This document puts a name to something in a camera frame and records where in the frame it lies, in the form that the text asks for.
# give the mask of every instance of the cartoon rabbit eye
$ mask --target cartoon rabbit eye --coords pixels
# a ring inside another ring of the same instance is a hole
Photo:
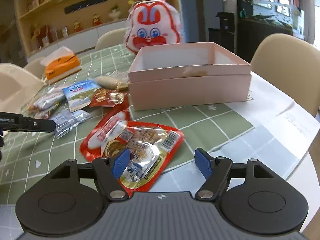
[[[153,28],[153,29],[151,29],[151,31],[150,31],[150,37],[151,37],[151,38],[154,38],[154,37],[158,37],[158,36],[160,36],[160,31],[159,31],[159,29],[158,29],[158,28]]]
[[[145,38],[147,36],[146,30],[144,28],[139,29],[138,32],[137,32],[137,36]]]

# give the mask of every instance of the red snack package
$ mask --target red snack package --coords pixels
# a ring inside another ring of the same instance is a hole
[[[125,100],[125,97],[127,97],[127,93],[121,93],[115,90],[105,88],[99,88],[94,92],[89,107],[114,107],[116,105],[121,104]]]
[[[128,110],[117,111],[113,116],[109,112],[82,142],[80,152],[92,161],[101,156],[112,157],[121,149],[129,148],[130,163],[119,182],[131,196],[134,191],[151,188],[183,138],[183,133],[176,128],[130,121]]]

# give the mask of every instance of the white chair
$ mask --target white chair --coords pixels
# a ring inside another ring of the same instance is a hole
[[[0,111],[19,113],[44,82],[29,71],[10,63],[0,64]]]
[[[44,74],[44,68],[45,66],[40,64],[40,61],[43,59],[44,57],[39,57],[37,59],[35,59],[34,61],[28,63],[24,69],[28,70],[30,73],[32,73],[33,75],[35,75],[37,78],[42,79],[42,74]]]
[[[251,65],[255,73],[316,116],[320,105],[320,52],[316,48],[287,34],[272,34],[260,43]]]
[[[97,41],[96,49],[104,49],[123,43],[127,28],[113,30],[103,34]]]

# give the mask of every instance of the metal screw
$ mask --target metal screw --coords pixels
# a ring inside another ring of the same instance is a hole
[[[210,190],[201,190],[198,192],[198,196],[200,198],[212,198],[213,192],[211,192]]]
[[[123,198],[125,197],[125,192],[122,190],[114,190],[114,191],[111,191],[110,196],[112,198]]]

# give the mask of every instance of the potted plant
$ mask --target potted plant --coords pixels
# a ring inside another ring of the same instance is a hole
[[[111,7],[110,9],[110,13],[109,13],[109,17],[113,20],[113,21],[118,21],[119,20],[119,16],[121,14],[120,11],[118,11],[119,6],[117,4],[115,4],[114,6]]]

